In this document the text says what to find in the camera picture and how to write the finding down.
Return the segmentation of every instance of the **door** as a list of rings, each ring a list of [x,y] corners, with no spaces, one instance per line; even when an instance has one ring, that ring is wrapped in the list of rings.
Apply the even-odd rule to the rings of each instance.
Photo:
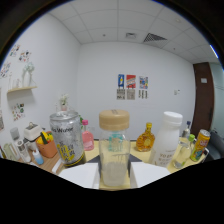
[[[191,133],[197,135],[201,129],[210,130],[214,109],[214,84],[208,62],[194,64],[196,99]]]

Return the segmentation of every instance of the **ceiling light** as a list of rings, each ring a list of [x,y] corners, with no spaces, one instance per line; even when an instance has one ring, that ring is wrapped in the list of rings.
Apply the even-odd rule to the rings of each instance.
[[[136,33],[126,33],[126,38],[135,39],[136,38]]]
[[[210,45],[210,47],[211,47],[211,49],[213,50],[215,56],[216,56],[217,58],[219,58],[218,55],[216,54],[215,50],[213,49],[212,45]]]

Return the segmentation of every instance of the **ceiling tile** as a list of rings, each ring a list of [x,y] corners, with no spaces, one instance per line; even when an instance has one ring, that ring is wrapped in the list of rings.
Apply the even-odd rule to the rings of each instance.
[[[50,11],[50,14],[58,18],[60,21],[76,16],[77,13],[69,3],[58,6]]]
[[[79,14],[97,10],[117,9],[117,0],[75,0],[71,5]]]
[[[119,10],[119,28],[130,28],[148,31],[153,21],[153,16],[149,16],[139,12]]]
[[[204,58],[205,52],[201,49],[201,47],[194,47],[189,50],[193,55],[195,55],[197,58]]]
[[[193,59],[197,59],[193,54],[191,54],[189,51],[184,51],[179,54],[180,57],[186,59],[187,61],[192,61]]]
[[[117,41],[117,28],[89,30],[89,33],[94,42]]]
[[[152,27],[149,29],[149,33],[164,37],[168,40],[173,39],[181,32],[182,31],[176,28],[175,26],[172,26],[171,24],[161,19],[156,19]]]
[[[126,33],[135,33],[135,39],[128,39],[126,38]],[[118,29],[118,41],[128,41],[128,42],[135,42],[135,43],[142,43],[147,36],[148,32],[140,31],[140,30],[133,30],[133,29]]]
[[[180,46],[179,44],[177,43],[174,43],[172,41],[170,41],[168,44],[166,44],[164,47],[163,47],[164,50],[167,50],[169,52],[172,52],[174,54],[179,54],[183,51],[185,51],[185,49]]]
[[[197,47],[197,44],[185,33],[181,33],[179,36],[173,39],[173,42],[181,45],[185,49]]]
[[[207,57],[216,58],[213,50],[211,49],[210,45],[203,45],[201,46],[202,50],[205,52]]]
[[[77,33],[86,30],[86,27],[84,26],[82,20],[79,18],[79,16],[72,17],[70,19],[66,19],[63,21],[65,26],[72,32]]]
[[[187,19],[183,18],[181,15],[169,8],[164,7],[160,12],[158,18],[172,24],[173,26],[177,27],[182,31],[192,27],[192,24],[188,22]]]
[[[191,37],[198,45],[208,44],[208,41],[205,39],[205,37],[202,36],[202,34],[194,27],[186,30],[185,33],[189,37]]]
[[[119,0],[119,9],[146,13],[152,16],[157,16],[162,8],[162,5],[149,0]]]
[[[87,29],[117,27],[117,10],[95,11],[80,16]]]
[[[79,41],[80,44],[87,44],[93,42],[88,31],[82,31],[75,33],[74,36]]]

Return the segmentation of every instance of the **amber liquid bottle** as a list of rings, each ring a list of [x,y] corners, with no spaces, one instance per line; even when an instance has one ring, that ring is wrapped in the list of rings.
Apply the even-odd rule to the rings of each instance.
[[[136,141],[136,148],[138,151],[147,152],[151,150],[155,141],[155,136],[151,133],[151,128],[152,123],[147,122],[145,132],[141,134]]]

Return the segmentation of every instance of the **white bottle cap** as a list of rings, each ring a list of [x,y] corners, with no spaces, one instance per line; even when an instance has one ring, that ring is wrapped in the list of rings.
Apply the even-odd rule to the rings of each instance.
[[[181,114],[166,111],[163,115],[163,121],[172,126],[180,126],[182,124],[183,116]]]

